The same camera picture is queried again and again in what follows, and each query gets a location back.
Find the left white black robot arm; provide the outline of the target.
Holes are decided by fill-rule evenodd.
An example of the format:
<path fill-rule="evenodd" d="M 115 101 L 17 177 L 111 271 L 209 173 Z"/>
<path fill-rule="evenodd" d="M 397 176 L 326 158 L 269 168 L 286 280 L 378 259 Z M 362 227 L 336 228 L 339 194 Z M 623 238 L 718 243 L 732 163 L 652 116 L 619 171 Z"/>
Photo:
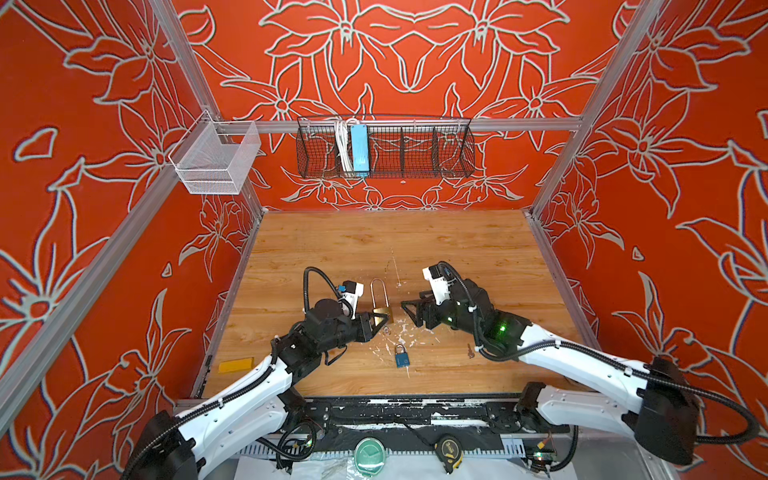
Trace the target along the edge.
<path fill-rule="evenodd" d="M 202 479 L 253 442 L 274 453 L 278 464 L 308 459 L 321 426 L 307 414 L 295 386 L 320 365 L 334 363 L 352 343 L 372 340 L 390 321 L 380 312 L 360 312 L 364 287 L 353 281 L 330 287 L 332 295 L 310 301 L 310 276 L 303 272 L 303 320 L 270 342 L 269 354 L 219 394 L 178 415 L 161 412 L 144 427 L 122 478 Z"/>

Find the blue padlock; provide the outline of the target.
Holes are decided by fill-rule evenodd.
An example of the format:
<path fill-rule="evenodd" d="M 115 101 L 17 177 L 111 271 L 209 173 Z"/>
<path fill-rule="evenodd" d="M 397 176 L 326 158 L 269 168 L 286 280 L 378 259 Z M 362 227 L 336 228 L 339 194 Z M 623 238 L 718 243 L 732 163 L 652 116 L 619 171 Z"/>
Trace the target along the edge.
<path fill-rule="evenodd" d="M 394 359 L 397 368 L 407 368 L 410 366 L 409 354 L 403 344 L 398 343 L 395 346 Z"/>

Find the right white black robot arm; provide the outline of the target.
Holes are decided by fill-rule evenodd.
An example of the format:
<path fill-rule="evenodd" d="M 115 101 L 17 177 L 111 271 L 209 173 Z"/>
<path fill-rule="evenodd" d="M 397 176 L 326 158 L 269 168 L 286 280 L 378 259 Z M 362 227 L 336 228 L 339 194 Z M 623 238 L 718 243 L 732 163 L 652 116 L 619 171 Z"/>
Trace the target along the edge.
<path fill-rule="evenodd" d="M 522 417 L 551 426 L 587 427 L 634 439 L 675 465 L 690 465 L 699 445 L 741 445 L 756 439 L 761 425 L 745 406 L 693 387 L 670 361 L 651 363 L 611 356 L 567 340 L 531 320 L 497 309 L 487 291 L 441 261 L 423 270 L 430 288 L 401 307 L 414 325 L 445 325 L 470 334 L 475 351 L 495 362 L 522 362 L 583 385 L 563 390 L 527 384 L 518 404 Z M 741 416 L 745 427 L 719 436 L 697 431 L 700 403 L 710 400 Z"/>

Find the brass padlock long shackle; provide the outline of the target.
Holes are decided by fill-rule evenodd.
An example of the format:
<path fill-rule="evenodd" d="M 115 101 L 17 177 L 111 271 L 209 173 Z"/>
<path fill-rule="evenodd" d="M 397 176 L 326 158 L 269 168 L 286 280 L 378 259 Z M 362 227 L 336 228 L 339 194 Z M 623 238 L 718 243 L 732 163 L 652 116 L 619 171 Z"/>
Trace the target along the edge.
<path fill-rule="evenodd" d="M 382 312 L 390 315 L 389 322 L 384 325 L 387 326 L 393 318 L 393 310 L 390 305 L 387 286 L 384 280 L 381 278 L 373 278 L 370 282 L 370 293 L 373 306 L 372 312 Z"/>

